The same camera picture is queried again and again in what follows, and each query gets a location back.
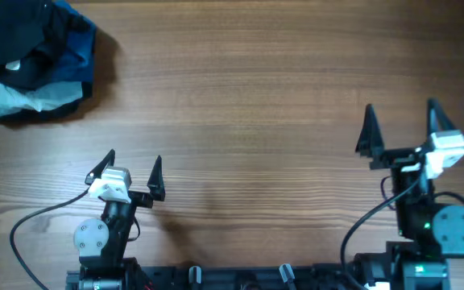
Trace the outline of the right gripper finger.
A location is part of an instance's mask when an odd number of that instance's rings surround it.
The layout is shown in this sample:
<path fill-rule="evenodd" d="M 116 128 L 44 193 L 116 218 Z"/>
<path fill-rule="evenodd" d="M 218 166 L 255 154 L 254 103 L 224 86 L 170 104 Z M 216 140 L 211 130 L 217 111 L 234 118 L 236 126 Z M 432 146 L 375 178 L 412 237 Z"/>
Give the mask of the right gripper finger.
<path fill-rule="evenodd" d="M 361 156 L 375 158 L 385 151 L 379 122 L 372 104 L 365 109 L 362 129 L 355 151 Z"/>
<path fill-rule="evenodd" d="M 457 129 L 442 109 L 437 99 L 430 98 L 427 104 L 427 135 L 439 131 L 452 131 Z"/>

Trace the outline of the black shorts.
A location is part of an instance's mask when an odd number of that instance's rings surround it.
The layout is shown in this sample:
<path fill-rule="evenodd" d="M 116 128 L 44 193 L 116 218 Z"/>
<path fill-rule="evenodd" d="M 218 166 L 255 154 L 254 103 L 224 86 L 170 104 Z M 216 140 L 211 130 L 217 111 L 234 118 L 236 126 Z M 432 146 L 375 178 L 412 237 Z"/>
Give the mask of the black shorts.
<path fill-rule="evenodd" d="M 0 83 L 35 90 L 51 81 L 70 32 L 90 24 L 50 0 L 0 0 Z"/>

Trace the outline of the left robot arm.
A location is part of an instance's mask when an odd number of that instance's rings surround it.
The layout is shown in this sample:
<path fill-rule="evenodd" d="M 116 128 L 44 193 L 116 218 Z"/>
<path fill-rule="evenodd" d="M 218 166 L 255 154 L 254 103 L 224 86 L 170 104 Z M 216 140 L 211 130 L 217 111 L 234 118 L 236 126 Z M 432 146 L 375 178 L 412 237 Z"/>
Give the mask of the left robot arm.
<path fill-rule="evenodd" d="M 87 193 L 105 203 L 99 218 L 83 221 L 75 230 L 73 243 L 78 250 L 80 270 L 70 272 L 66 288 L 76 290 L 153 289 L 152 280 L 137 259 L 124 256 L 132 226 L 139 224 L 138 208 L 150 209 L 165 199 L 162 157 L 155 160 L 146 192 L 130 189 L 131 174 L 116 167 L 115 150 L 110 150 L 85 178 Z"/>

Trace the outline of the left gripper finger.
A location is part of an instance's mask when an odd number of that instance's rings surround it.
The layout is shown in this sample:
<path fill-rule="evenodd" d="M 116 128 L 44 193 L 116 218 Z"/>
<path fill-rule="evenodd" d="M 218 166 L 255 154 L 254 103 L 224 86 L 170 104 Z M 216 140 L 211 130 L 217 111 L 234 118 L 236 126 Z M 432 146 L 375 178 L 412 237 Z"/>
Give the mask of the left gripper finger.
<path fill-rule="evenodd" d="M 160 155 L 158 155 L 155 160 L 155 164 L 147 182 L 147 187 L 150 189 L 150 195 L 155 201 L 163 201 L 165 199 L 162 157 Z"/>
<path fill-rule="evenodd" d="M 113 166 L 115 161 L 115 150 L 111 149 L 106 156 L 100 161 L 85 177 L 85 184 L 91 185 L 96 179 L 100 179 L 102 177 L 102 173 L 104 170 L 109 167 Z"/>

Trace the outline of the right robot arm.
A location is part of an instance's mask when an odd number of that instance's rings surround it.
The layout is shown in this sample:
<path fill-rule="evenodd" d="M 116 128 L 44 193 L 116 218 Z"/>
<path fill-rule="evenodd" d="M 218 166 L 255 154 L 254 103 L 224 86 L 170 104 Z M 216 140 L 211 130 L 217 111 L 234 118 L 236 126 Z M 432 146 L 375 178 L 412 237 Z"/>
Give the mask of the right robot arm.
<path fill-rule="evenodd" d="M 372 170 L 387 169 L 392 195 L 359 218 L 340 248 L 345 277 L 357 289 L 386 284 L 391 289 L 450 288 L 450 259 L 464 259 L 464 196 L 448 192 L 456 204 L 439 203 L 434 180 L 464 156 L 464 134 L 439 102 L 427 106 L 426 140 L 418 147 L 387 149 L 373 105 L 365 109 L 356 153 Z M 382 209 L 392 207 L 403 242 L 387 242 L 383 253 L 358 253 L 346 261 L 353 233 Z"/>

